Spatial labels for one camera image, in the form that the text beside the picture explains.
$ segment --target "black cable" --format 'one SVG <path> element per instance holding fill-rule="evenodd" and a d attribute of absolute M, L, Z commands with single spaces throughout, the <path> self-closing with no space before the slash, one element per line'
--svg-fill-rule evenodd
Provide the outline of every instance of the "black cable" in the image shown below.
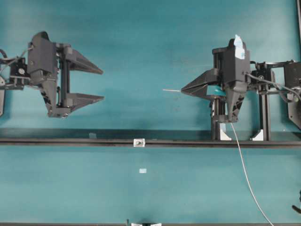
<path fill-rule="evenodd" d="M 272 81 L 269 81 L 269 80 L 257 78 L 256 76 L 254 76 L 254 75 L 252 75 L 252 74 L 250 74 L 250 73 L 245 73 L 245 75 L 249 76 L 249 77 L 252 78 L 252 79 L 255 79 L 255 80 L 258 80 L 258 81 L 263 81 L 263 82 L 268 83 L 268 84 L 272 84 L 272 85 L 274 85 L 275 87 L 282 87 L 282 88 L 284 88 L 284 89 L 286 89 L 286 90 L 288 90 L 288 91 L 294 93 L 294 94 L 296 95 L 296 97 L 301 101 L 301 96 L 299 95 L 299 93 L 297 93 L 297 92 L 296 92 L 295 90 L 293 90 L 293 89 L 290 89 L 290 88 L 288 88 L 288 87 L 286 87 L 286 86 L 284 86 L 284 85 L 281 85 L 281 84 L 279 84 L 279 83 L 276 83 L 276 82 L 272 82 Z"/>
<path fill-rule="evenodd" d="M 6 55 L 6 53 L 4 52 L 4 50 L 0 49 L 0 53 L 3 55 L 4 58 L 7 58 L 8 56 Z"/>

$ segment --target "white tape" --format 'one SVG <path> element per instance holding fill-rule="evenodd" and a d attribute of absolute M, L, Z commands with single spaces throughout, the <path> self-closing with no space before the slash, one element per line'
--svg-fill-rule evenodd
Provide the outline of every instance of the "white tape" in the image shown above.
<path fill-rule="evenodd" d="M 234 39 L 235 45 L 235 57 L 241 60 L 245 59 L 245 49 L 243 47 L 243 41 L 241 38 L 236 34 Z"/>
<path fill-rule="evenodd" d="M 139 173 L 146 173 L 147 169 L 139 169 Z"/>

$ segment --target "metal bracket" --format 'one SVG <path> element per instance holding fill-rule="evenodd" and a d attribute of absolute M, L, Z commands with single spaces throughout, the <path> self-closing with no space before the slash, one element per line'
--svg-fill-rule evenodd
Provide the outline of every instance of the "metal bracket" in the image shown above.
<path fill-rule="evenodd" d="M 251 138 L 252 141 L 263 141 L 263 129 L 261 129 L 254 137 Z"/>
<path fill-rule="evenodd" d="M 144 138 L 134 139 L 134 147 L 145 147 L 145 139 Z"/>
<path fill-rule="evenodd" d="M 232 140 L 222 129 L 220 129 L 221 140 Z"/>

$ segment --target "teal table surface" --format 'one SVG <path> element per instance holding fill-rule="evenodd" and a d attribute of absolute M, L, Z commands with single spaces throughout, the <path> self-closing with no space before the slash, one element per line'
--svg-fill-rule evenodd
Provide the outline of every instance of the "teal table surface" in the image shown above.
<path fill-rule="evenodd" d="M 48 118 L 37 90 L 6 92 L 0 130 L 210 130 L 209 102 L 180 89 L 212 68 L 212 49 L 240 35 L 257 62 L 300 60 L 295 0 L 2 0 L 0 48 L 20 55 L 47 31 L 103 69 L 71 74 L 71 91 L 105 96 L 67 119 Z M 283 71 L 275 70 L 283 83 Z M 279 96 L 271 130 L 299 132 Z M 244 100 L 239 135 L 259 128 Z M 243 150 L 272 222 L 300 222 L 297 149 Z M 140 174 L 139 169 L 147 169 Z M 0 222 L 259 223 L 237 149 L 0 146 Z"/>

